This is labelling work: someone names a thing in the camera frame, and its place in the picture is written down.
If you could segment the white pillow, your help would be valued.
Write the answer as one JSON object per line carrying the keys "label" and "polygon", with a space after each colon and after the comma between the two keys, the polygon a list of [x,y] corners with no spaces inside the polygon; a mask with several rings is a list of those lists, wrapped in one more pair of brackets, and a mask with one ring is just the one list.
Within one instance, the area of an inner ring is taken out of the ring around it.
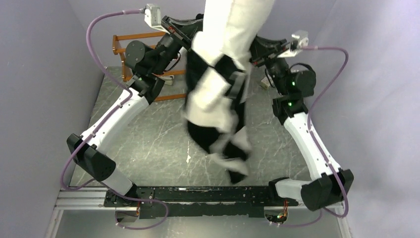
{"label": "white pillow", "polygon": [[207,0],[203,29],[192,40],[192,50],[208,64],[222,55],[242,70],[250,70],[250,46],[266,22],[273,0]]}

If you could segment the black white checkered pillowcase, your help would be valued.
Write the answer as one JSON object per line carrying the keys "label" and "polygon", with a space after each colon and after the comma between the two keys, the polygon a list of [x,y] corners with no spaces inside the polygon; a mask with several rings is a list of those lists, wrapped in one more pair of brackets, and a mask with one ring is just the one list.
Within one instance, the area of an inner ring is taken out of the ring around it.
{"label": "black white checkered pillowcase", "polygon": [[246,100],[252,65],[244,49],[200,49],[187,53],[184,118],[191,139],[223,167],[231,184],[249,176],[251,143]]}

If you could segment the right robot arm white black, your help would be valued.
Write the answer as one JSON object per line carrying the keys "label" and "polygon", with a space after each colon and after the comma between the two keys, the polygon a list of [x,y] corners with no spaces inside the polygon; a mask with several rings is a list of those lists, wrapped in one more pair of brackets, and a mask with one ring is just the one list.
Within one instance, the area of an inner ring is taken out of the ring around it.
{"label": "right robot arm white black", "polygon": [[278,178],[270,181],[267,199],[272,205],[284,200],[302,202],[309,210],[327,209],[343,202],[354,180],[351,170],[343,169],[333,159],[311,120],[312,108],[305,98],[314,94],[316,72],[303,63],[301,70],[286,59],[308,49],[306,38],[269,40],[255,37],[251,44],[251,63],[265,67],[265,75],[279,97],[273,99],[272,110],[280,124],[290,133],[303,155],[310,172],[309,181]]}

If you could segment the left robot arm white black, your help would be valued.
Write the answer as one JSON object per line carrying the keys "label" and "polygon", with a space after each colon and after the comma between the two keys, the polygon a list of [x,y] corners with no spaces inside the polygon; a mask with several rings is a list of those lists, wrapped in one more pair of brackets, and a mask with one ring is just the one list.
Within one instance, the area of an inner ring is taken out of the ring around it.
{"label": "left robot arm white black", "polygon": [[202,25],[201,19],[178,20],[169,16],[157,17],[158,22],[153,23],[153,18],[144,9],[123,10],[101,15],[95,18],[87,28],[86,42],[96,64],[108,74],[99,60],[91,41],[91,31],[96,23],[112,16],[145,14],[145,22],[151,28],[163,33],[163,42],[158,44],[157,49],[148,46],[142,48],[147,55],[157,56],[158,59],[141,71],[139,62],[134,63],[130,69],[136,73],[131,83],[125,84],[118,79],[114,82],[122,88],[122,94],[110,109],[92,127],[81,135],[71,134],[67,139],[67,145],[71,156],[69,161],[75,161],[79,167],[88,172],[93,180],[102,183],[117,195],[117,200],[124,206],[131,206],[137,200],[137,186],[126,175],[119,171],[114,160],[110,159],[107,149],[111,146],[115,135],[142,110],[155,101],[160,94],[164,81],[160,75],[169,62],[177,55],[181,48],[188,50],[195,30]]}

